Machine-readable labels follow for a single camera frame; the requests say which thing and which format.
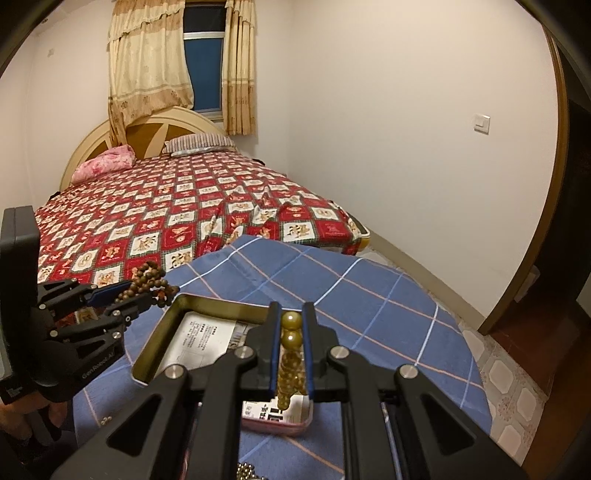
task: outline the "beige curtain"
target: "beige curtain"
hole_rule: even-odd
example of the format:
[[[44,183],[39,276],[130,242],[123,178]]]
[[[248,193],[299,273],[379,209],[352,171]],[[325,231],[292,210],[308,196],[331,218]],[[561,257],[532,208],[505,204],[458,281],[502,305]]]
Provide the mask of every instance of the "beige curtain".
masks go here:
[[[229,135],[256,132],[254,0],[226,2],[222,58],[223,126]]]
[[[193,107],[183,40],[185,0],[118,0],[109,30],[109,122],[125,128],[171,106]]]

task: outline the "pink pillow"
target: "pink pillow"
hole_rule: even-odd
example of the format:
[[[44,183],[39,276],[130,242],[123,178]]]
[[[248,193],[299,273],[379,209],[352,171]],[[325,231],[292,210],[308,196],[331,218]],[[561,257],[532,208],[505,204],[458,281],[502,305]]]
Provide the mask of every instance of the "pink pillow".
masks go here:
[[[126,170],[134,166],[135,152],[129,145],[110,148],[92,160],[78,166],[72,175],[72,185],[94,180],[105,173]]]

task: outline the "striped pillow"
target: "striped pillow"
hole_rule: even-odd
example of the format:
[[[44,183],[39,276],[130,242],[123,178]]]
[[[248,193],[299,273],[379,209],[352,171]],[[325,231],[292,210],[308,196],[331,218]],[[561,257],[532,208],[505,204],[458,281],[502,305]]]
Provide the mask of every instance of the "striped pillow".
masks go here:
[[[184,152],[188,150],[202,151],[202,149],[210,148],[236,151],[236,144],[230,138],[220,134],[190,134],[164,142],[162,153]]]

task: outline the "red patterned bedspread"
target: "red patterned bedspread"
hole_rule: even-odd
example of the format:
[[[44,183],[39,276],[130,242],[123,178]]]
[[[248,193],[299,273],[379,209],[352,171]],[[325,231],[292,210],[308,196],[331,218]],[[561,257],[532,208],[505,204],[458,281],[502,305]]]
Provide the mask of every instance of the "red patterned bedspread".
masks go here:
[[[338,205],[233,152],[139,160],[69,187],[36,212],[38,281],[100,286],[146,260],[178,267],[243,233],[355,254],[361,240]]]

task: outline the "human hand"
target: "human hand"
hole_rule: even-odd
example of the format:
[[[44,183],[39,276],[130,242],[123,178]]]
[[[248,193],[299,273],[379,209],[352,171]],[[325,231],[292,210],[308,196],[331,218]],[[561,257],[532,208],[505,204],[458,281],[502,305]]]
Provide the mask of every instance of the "human hand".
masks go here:
[[[20,440],[27,440],[33,435],[25,415],[49,405],[49,420],[60,427],[68,413],[67,403],[52,403],[39,392],[19,398],[10,405],[0,403],[0,429]]]

